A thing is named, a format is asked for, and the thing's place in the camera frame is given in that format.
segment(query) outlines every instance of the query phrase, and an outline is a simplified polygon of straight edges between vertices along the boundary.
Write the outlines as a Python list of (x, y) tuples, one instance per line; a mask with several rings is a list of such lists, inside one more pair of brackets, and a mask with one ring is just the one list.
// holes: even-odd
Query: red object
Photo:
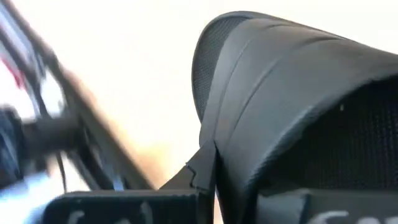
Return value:
[(14, 77), (15, 80), (15, 84), (17, 85), (18, 89), (24, 89), (25, 85), (24, 85), (24, 79), (23, 79), (23, 74), (22, 72), (12, 69), (11, 65), (9, 64), (9, 62), (2, 58), (1, 62), (8, 68), (8, 70), (10, 71), (11, 75)]

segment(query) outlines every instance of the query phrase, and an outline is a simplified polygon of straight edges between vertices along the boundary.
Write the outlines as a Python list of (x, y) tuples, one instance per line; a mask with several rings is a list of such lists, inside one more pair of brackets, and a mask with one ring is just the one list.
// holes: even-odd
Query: blurry background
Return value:
[(198, 149), (191, 63), (214, 17), (263, 12), (398, 53), (395, 1), (13, 1), (155, 187)]

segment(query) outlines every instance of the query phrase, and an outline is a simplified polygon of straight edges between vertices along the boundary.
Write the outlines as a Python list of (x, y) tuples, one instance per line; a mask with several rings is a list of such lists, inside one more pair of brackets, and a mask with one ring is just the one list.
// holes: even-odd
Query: black plastic part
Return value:
[(205, 144), (160, 190), (74, 192), (45, 209), (43, 224), (213, 223), (216, 147)]
[(398, 221), (395, 192), (298, 189), (257, 196), (255, 223), (319, 224)]
[(187, 164), (160, 189), (215, 190), (217, 149), (213, 141), (204, 144)]
[(60, 149), (78, 145), (82, 136), (80, 124), (74, 114), (65, 113), (59, 118), (38, 118), (22, 125), (26, 149), (22, 160), (31, 160), (53, 154)]
[(207, 224), (199, 222), (201, 192), (161, 190), (74, 192), (47, 206), (43, 224)]

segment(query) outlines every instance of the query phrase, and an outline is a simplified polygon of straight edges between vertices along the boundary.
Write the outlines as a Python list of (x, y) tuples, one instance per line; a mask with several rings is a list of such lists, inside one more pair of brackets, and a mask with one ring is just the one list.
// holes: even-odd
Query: seat cover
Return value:
[[(209, 62), (214, 70), (197, 72), (198, 61), (210, 59), (200, 58), (202, 41), (220, 38), (207, 36), (207, 29), (217, 32), (215, 24), (229, 20), (233, 25)], [(215, 19), (197, 46), (193, 92), (203, 116), (200, 145), (214, 141), (220, 152), (225, 223), (242, 222), (261, 180), (306, 127), (350, 93), (397, 73), (396, 55), (324, 31), (253, 12)]]

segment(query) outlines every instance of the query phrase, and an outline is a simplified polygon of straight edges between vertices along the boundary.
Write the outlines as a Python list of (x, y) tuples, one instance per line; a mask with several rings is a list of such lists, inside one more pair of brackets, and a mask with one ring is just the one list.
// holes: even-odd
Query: black mesh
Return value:
[(216, 21), (205, 29), (198, 43), (192, 67), (192, 85), (200, 120), (205, 112), (211, 81), (224, 41), (229, 33), (246, 19), (246, 17), (228, 17)]
[(398, 80), (345, 98), (272, 170), (301, 187), (398, 189)]

